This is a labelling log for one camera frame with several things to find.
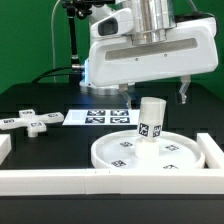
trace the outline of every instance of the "black table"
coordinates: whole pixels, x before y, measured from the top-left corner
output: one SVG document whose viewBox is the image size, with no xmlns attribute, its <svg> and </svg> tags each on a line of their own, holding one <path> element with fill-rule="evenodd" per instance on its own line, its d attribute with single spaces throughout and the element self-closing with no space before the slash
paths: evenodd
<svg viewBox="0 0 224 224">
<path fill-rule="evenodd" d="M 224 102 L 198 84 L 188 91 L 188 103 L 178 105 L 177 83 L 140 83 L 130 92 L 139 107 L 141 97 L 165 99 L 163 130 L 196 139 L 209 133 L 224 150 Z M 120 95 L 81 93 L 68 84 L 19 84 L 0 95 L 0 119 L 18 111 L 36 114 L 69 109 L 126 109 Z M 25 128 L 1 131 L 12 139 L 12 151 L 0 166 L 14 169 L 91 168 L 90 149 L 99 137 L 136 126 L 47 125 L 47 132 L 28 138 Z M 69 195 L 0 197 L 1 223 L 222 223 L 223 195 Z"/>
</svg>

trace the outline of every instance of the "metal cylinder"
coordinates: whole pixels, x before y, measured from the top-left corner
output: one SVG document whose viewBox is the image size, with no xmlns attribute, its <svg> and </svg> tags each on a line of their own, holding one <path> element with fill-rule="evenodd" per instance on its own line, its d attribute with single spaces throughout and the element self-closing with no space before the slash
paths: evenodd
<svg viewBox="0 0 224 224">
<path fill-rule="evenodd" d="M 172 0 L 127 0 L 122 6 L 133 13 L 135 46 L 164 41 L 165 29 L 175 26 Z"/>
<path fill-rule="evenodd" d="M 173 0 L 161 0 L 161 3 L 164 29 L 176 27 L 174 19 Z"/>
</svg>

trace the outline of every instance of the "printed marker sheet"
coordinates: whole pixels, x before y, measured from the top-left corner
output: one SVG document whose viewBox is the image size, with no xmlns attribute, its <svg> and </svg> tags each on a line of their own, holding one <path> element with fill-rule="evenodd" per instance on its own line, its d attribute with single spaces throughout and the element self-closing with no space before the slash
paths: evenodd
<svg viewBox="0 0 224 224">
<path fill-rule="evenodd" d="M 63 125 L 137 125 L 139 110 L 69 110 Z"/>
</svg>

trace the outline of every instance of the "green wall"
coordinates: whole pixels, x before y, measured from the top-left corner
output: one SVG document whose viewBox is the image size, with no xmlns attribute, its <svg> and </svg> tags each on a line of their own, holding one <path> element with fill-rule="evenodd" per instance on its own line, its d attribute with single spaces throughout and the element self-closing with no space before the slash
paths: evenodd
<svg viewBox="0 0 224 224">
<path fill-rule="evenodd" d="M 204 12 L 216 15 L 219 66 L 215 72 L 196 75 L 201 83 L 224 99 L 224 3 L 220 0 L 194 0 Z M 56 0 L 2 1 L 0 12 L 0 92 L 17 83 L 31 82 L 53 67 L 51 48 L 51 13 Z M 186 0 L 174 0 L 176 14 L 191 12 Z M 88 56 L 88 21 L 76 21 L 78 51 L 81 61 Z M 57 66 L 70 64 L 70 40 L 64 9 L 59 6 L 55 20 Z M 57 78 L 58 82 L 67 81 Z"/>
</svg>

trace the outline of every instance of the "silver metal part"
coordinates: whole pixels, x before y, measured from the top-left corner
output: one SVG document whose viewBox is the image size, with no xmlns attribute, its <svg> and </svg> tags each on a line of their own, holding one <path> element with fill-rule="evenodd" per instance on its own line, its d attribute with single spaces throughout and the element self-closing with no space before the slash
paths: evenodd
<svg viewBox="0 0 224 224">
<path fill-rule="evenodd" d="M 80 64 L 73 64 L 72 65 L 72 69 L 84 70 L 85 66 L 84 65 L 80 65 Z"/>
<path fill-rule="evenodd" d="M 80 85 L 80 91 L 85 93 L 91 93 L 100 96 L 114 96 L 119 94 L 119 90 L 116 88 L 82 86 Z"/>
<path fill-rule="evenodd" d="M 172 0 L 128 0 L 122 6 L 133 13 L 134 46 L 165 41 L 165 29 L 175 27 Z"/>
<path fill-rule="evenodd" d="M 180 103 L 185 104 L 186 100 L 187 100 L 186 92 L 187 92 L 188 87 L 191 83 L 190 75 L 182 76 L 181 77 L 181 82 L 182 82 L 182 85 L 181 85 L 180 90 L 179 90 L 179 94 L 180 94 L 180 97 L 181 97 L 181 102 Z"/>
<path fill-rule="evenodd" d="M 128 84 L 119 85 L 119 92 L 124 97 L 124 99 L 127 101 L 128 109 L 132 109 L 132 98 L 126 92 L 127 90 L 128 90 Z"/>
</svg>

